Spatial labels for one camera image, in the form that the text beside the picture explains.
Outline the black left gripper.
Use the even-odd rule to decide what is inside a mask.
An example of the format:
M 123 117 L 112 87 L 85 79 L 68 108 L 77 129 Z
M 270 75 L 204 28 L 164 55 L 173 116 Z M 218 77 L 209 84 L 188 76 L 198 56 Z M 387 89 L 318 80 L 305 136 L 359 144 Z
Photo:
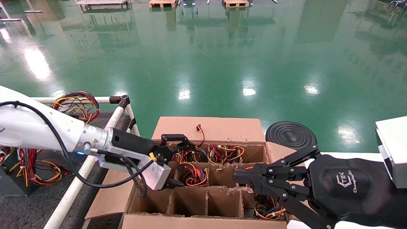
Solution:
M 166 146 L 168 142 L 177 142 L 177 144 L 169 148 Z M 111 153 L 126 156 L 131 160 L 135 159 L 138 166 L 145 166 L 152 161 L 151 153 L 156 159 L 155 162 L 163 166 L 170 162 L 173 154 L 181 153 L 183 150 L 196 151 L 196 149 L 197 146 L 183 134 L 162 134 L 160 144 L 151 139 L 111 128 Z M 163 190 L 184 186 L 182 181 L 167 179 L 163 185 Z

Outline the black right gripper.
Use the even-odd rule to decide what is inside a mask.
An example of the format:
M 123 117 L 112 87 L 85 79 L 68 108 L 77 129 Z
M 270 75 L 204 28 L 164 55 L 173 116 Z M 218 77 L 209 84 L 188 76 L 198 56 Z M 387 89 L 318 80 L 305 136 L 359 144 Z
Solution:
M 308 169 L 299 166 L 309 159 L 315 160 Z M 316 212 L 302 203 L 308 188 L 294 185 L 293 190 L 289 184 L 282 187 L 268 184 L 268 180 L 307 178 L 312 195 L 308 204 Z M 321 156 L 319 147 L 310 145 L 270 165 L 235 169 L 233 180 L 237 184 L 253 185 L 256 194 L 277 198 L 290 214 L 311 229 L 334 229 L 333 219 L 366 226 L 393 226 L 390 204 L 393 182 L 382 162 Z

